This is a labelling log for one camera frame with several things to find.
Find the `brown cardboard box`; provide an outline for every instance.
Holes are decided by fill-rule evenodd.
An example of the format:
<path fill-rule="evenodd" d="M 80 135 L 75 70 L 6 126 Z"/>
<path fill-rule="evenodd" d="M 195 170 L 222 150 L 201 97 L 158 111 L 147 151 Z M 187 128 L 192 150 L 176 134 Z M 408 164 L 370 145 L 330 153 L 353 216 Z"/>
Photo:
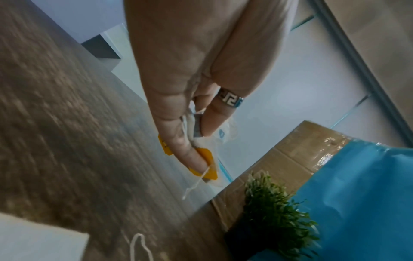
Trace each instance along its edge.
<path fill-rule="evenodd" d="M 276 184 L 294 194 L 349 141 L 341 133 L 303 121 L 212 200 L 224 228 L 228 230 L 243 211 L 245 181 L 251 172 L 268 171 Z"/>

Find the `blue bag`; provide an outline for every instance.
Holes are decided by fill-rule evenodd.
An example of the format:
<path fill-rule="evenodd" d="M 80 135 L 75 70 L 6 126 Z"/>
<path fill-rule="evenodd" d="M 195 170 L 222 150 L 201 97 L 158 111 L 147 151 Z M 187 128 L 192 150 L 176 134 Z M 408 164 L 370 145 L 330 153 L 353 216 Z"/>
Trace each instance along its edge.
<path fill-rule="evenodd" d="M 412 149 L 352 141 L 293 198 L 319 224 L 314 260 L 413 260 Z M 251 260 L 282 258 L 264 251 Z"/>

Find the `white wall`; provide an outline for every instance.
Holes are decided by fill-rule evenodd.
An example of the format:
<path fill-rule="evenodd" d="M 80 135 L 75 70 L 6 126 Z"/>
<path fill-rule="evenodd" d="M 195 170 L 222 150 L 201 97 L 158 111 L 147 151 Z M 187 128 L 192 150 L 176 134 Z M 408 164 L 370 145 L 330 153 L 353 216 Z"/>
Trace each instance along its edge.
<path fill-rule="evenodd" d="M 123 0 L 32 0 L 77 42 L 125 22 Z"/>

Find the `ring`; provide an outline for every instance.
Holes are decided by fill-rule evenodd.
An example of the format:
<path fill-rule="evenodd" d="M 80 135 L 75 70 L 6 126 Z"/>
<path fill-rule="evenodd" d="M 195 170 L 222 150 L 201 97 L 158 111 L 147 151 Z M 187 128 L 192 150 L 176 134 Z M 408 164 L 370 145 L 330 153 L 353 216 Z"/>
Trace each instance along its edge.
<path fill-rule="evenodd" d="M 229 92 L 228 90 L 221 88 L 217 94 L 217 97 L 223 101 L 225 104 L 228 106 L 231 106 L 233 108 L 238 108 L 241 103 L 244 101 L 244 98 L 235 95 L 232 92 Z"/>

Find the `wooden table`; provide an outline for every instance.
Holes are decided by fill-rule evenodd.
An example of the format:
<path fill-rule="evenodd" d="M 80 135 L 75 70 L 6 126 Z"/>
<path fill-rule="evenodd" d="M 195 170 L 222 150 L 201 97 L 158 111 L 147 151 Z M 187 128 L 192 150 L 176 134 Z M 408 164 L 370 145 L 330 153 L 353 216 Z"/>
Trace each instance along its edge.
<path fill-rule="evenodd" d="M 146 103 L 30 1 L 0 1 L 0 22 L 0 211 L 89 233 L 86 261 L 129 260 L 135 233 L 155 260 L 229 260 Z"/>

